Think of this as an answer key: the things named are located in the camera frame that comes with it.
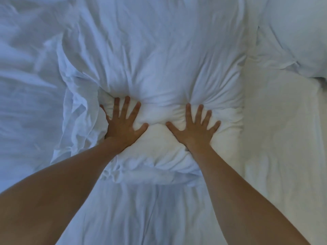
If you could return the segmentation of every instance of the finger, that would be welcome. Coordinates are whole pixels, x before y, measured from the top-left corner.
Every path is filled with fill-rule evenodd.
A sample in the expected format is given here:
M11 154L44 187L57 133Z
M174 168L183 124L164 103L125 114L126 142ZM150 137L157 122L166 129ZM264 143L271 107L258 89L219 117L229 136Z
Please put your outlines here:
M100 105L100 107L101 107L102 110L104 111L104 113L105 113L105 115L106 115L107 122L109 123L110 119L109 119L109 116L107 115L107 112L106 112L105 109L104 109L104 106L103 106L103 105Z
M191 104L187 103L186 104L186 125L193 124L193 119L192 119L192 111L191 111Z
M213 135L213 134L215 134L215 132L218 130L218 128L220 127L220 125L221 125L221 121L217 121L216 123L215 123L215 125L212 127L212 128L210 128L210 132L211 132L211 134Z
M176 126L174 126L172 122L167 122L166 126L171 131L171 133L177 138L177 134L178 134L178 132L180 132L180 130L177 129Z
M113 105L113 112L112 112L112 118L117 119L119 118L119 98L115 98L115 102Z
M137 102L135 107L133 108L133 111L130 113L130 116L128 118L128 120L131 123L134 123L137 115L139 114L140 108L141 108L141 102Z
M198 107L197 114L195 115L195 123L196 124L201 124L201 119L202 119L202 111L203 111L203 105L200 105Z
M140 129L135 131L135 134L137 136L137 138L139 138L140 136L142 136L142 134L147 130L147 128L149 127L148 123L144 123Z
M206 116L205 116L205 118L204 118L204 120L203 120L203 122L202 122L202 125L203 125L205 128L208 127L208 124L209 124L209 121L210 121L211 115L212 115L212 111L211 111L211 110L207 111L207 114L206 114Z
M120 114L120 117L123 118L123 119L126 119L129 102L130 102L130 97L126 96L125 97L125 102L124 102L124 105L123 105L123 108L122 108L122 111L121 111L121 114Z

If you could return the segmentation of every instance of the person's left hand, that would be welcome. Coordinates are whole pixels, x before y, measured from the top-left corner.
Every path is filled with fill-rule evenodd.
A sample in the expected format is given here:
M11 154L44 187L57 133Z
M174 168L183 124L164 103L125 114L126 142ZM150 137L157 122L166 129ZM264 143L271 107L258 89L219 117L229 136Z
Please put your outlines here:
M116 143L122 143L123 150L133 143L147 130L149 124L144 123L140 129L134 131L133 123L139 113L141 103L137 102L130 116L127 118L127 110L129 107L130 97L125 97L125 102L119 116L119 98L115 98L112 119L107 115L103 105L100 107L106 114L106 118L108 121L108 130L105 135L105 139L112 138Z

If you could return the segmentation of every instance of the white pillowcase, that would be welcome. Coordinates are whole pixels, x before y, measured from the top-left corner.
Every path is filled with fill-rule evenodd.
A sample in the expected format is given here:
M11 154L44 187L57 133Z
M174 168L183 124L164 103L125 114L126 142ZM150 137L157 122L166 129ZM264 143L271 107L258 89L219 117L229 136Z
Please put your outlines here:
M106 132L113 97L142 102L145 134L104 171L132 183L189 183L200 170L166 128L185 126L185 105L204 104L223 125L213 147L241 173L246 58L243 0L78 0L79 21L58 46L67 84L63 138L53 161L94 146Z
M327 0L268 0L256 60L306 77L327 78Z

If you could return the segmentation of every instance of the hand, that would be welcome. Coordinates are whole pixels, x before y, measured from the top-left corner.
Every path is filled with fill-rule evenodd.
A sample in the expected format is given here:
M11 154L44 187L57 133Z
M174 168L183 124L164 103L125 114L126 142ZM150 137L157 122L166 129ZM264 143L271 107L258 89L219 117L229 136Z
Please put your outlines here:
M119 98L115 98L112 119L109 118L106 111L104 110L103 105L100 107L106 114L106 118L108 121L108 130L105 135L105 139L112 138L115 143L122 144L122 150L131 146L136 140L147 130L149 124L145 123L141 126L140 129L134 131L133 123L139 113L141 103L137 102L130 116L127 118L127 110L129 107L130 97L125 97L125 102L119 116Z
M186 128L184 131L177 129L171 122L166 123L166 126L173 133L178 142L184 144L191 153L200 147L210 146L212 136L218 130L221 124L220 121L217 121L212 128L207 130L212 111L207 111L207 114L201 123L202 110L203 105L200 105L195 116L195 122L193 122L191 105L190 103L186 105Z

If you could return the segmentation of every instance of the bare skin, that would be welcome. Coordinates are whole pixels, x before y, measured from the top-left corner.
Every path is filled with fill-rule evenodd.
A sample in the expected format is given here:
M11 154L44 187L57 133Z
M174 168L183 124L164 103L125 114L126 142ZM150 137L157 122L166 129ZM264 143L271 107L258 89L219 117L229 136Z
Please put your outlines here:
M141 103L126 118L129 101L126 97L119 117L119 99L115 99L103 143L49 166L0 194L0 244L51 245L58 241L109 161L148 128L144 124L134 131Z
M208 130L211 111L207 112L201 123L202 110L203 105L200 105L193 122L191 105L187 104L184 131L178 130L170 122L166 125L198 163L227 243L308 245L308 241L287 218L212 149L210 141L220 122Z

